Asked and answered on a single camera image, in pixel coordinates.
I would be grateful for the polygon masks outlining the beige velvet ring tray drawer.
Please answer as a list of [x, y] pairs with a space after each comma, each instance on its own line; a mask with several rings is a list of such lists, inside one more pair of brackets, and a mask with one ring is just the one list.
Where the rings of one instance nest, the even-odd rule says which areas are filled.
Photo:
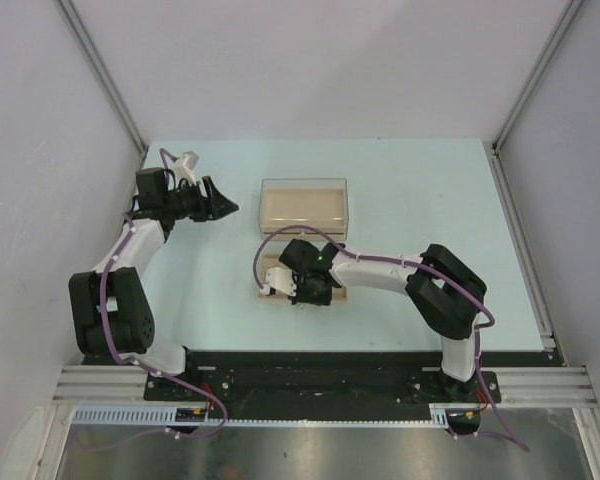
[[348, 300], [347, 288], [328, 275], [323, 254], [301, 258], [264, 254], [255, 265], [256, 277], [262, 284], [258, 296], [263, 301], [326, 307]]

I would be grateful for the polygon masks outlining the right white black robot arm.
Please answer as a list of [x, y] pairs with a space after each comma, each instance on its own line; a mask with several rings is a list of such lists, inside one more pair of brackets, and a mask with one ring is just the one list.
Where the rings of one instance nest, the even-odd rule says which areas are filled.
[[453, 401], [477, 389], [475, 326], [487, 292], [485, 282], [449, 249], [431, 244], [418, 258], [366, 255], [343, 243], [293, 239], [267, 270], [267, 294], [292, 304], [329, 306], [333, 291], [373, 288], [407, 296], [426, 325], [441, 337], [441, 388]]

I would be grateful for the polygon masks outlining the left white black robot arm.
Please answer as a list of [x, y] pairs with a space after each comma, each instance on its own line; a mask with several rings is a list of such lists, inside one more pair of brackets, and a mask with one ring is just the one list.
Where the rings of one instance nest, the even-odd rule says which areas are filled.
[[186, 167], [138, 171], [120, 237], [101, 262], [68, 283], [80, 352], [167, 375], [165, 385], [177, 398], [194, 397], [201, 376], [186, 366], [184, 346], [156, 333], [142, 276], [178, 221], [216, 221], [238, 210], [211, 177], [197, 180]]

